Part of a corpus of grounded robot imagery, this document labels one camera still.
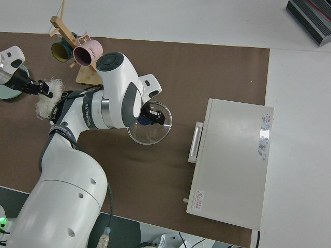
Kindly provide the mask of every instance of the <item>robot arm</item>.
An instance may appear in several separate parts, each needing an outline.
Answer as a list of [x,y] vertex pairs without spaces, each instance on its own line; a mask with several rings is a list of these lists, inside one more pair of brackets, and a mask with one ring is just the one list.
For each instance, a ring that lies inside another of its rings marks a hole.
[[49,86],[44,81],[36,82],[30,79],[27,73],[20,68],[25,57],[18,46],[12,46],[0,52],[0,57],[0,84],[27,94],[53,97],[53,93],[49,91]]
[[161,92],[153,75],[138,77],[121,53],[102,56],[97,73],[103,89],[71,92],[54,107],[42,174],[10,230],[8,248],[86,248],[107,178],[97,161],[71,143],[85,130],[128,128],[140,117],[162,125],[161,113],[148,109],[148,100]]

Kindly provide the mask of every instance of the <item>mug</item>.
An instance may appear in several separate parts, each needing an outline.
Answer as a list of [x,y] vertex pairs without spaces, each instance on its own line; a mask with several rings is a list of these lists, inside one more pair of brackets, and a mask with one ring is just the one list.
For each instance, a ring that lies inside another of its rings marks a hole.
[[52,54],[53,56],[60,62],[67,62],[69,59],[73,57],[73,48],[69,45],[69,43],[62,38],[61,41],[52,44]]
[[[81,44],[80,39],[86,38],[86,41]],[[76,38],[77,47],[73,50],[73,57],[81,66],[89,66],[103,54],[102,45],[99,41],[91,40],[89,35]]]

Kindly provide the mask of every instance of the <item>white table surface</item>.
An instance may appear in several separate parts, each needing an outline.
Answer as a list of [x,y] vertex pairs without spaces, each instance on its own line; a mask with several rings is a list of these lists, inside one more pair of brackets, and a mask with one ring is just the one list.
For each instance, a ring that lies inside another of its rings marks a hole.
[[[49,33],[61,2],[0,0],[0,32]],[[260,247],[330,247],[331,43],[318,47],[286,4],[67,0],[64,22],[92,36],[271,48],[265,103],[275,116]]]

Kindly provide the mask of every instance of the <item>teal plate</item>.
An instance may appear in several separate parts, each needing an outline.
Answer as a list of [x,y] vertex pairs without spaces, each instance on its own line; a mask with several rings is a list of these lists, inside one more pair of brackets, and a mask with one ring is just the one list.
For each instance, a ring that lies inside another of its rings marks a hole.
[[[29,76],[29,71],[24,65],[20,65],[20,68],[27,72],[27,76]],[[17,97],[22,92],[19,90],[13,90],[11,88],[8,88],[5,85],[0,85],[0,99],[11,99],[14,97]]]

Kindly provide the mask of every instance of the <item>warning label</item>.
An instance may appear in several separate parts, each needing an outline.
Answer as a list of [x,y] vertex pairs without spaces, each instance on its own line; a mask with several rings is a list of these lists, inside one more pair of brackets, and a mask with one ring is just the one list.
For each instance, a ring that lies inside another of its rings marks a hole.
[[195,197],[193,201],[193,209],[200,211],[202,209],[202,203],[204,198],[205,192],[201,190],[195,191]]

